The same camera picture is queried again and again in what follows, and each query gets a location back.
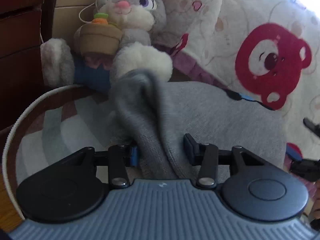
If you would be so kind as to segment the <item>grey sweater with black cat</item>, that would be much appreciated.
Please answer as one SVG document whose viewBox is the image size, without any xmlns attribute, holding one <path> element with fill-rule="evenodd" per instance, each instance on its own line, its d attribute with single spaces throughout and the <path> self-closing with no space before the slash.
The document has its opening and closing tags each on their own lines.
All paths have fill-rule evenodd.
<svg viewBox="0 0 320 240">
<path fill-rule="evenodd" d="M 195 180 L 183 137 L 222 150 L 243 146 L 277 167 L 285 158 L 280 113 L 257 102 L 231 99 L 201 82 L 165 82 L 147 70 L 133 70 L 112 84 L 107 127 L 114 144 L 135 141 L 144 178 Z"/>
</svg>

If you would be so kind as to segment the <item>checkered cartoon bed sheet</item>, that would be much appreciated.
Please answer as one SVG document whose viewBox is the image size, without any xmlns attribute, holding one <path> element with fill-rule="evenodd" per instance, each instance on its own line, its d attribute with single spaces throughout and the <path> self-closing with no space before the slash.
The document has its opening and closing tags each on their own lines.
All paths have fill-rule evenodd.
<svg viewBox="0 0 320 240">
<path fill-rule="evenodd" d="M 42 97 L 14 124 L 11 135 L 17 142 L 11 145 L 17 146 L 17 184 L 84 147 L 103 151 L 126 141 L 106 94 L 59 103 L 51 96 Z"/>
</svg>

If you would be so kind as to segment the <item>bear print quilt purple trim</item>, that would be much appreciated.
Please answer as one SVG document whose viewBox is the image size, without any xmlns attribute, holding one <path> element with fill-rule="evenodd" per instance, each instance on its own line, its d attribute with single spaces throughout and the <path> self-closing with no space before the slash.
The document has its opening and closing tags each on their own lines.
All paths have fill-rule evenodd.
<svg viewBox="0 0 320 240">
<path fill-rule="evenodd" d="M 203 105 L 212 139 L 240 144 L 281 167 L 284 155 L 319 158 L 319 16 L 297 0 L 162 0 L 167 23 L 155 37 L 172 58 L 174 81 L 227 88 L 239 102 Z"/>
</svg>

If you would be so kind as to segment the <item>grey bunny plush toy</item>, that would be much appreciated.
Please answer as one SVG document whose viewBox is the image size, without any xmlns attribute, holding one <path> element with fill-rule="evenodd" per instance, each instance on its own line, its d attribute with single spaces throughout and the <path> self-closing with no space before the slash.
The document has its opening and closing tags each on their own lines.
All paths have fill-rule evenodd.
<svg viewBox="0 0 320 240">
<path fill-rule="evenodd" d="M 107 93 L 113 81 L 135 69 L 149 69 L 168 81 L 172 59 L 151 42 L 166 23 L 163 0 L 96 0 L 93 20 L 75 32 L 73 47 L 61 38 L 42 44 L 44 83 Z"/>
</svg>

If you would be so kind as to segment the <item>dark red wooden dresser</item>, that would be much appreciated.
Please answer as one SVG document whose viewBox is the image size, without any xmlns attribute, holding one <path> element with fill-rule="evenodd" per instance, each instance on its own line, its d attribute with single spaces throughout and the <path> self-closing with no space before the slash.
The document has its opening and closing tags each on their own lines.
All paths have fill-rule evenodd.
<svg viewBox="0 0 320 240">
<path fill-rule="evenodd" d="M 52 36 L 56 0 L 1 0 L 1 129 L 43 94 L 40 45 Z"/>
</svg>

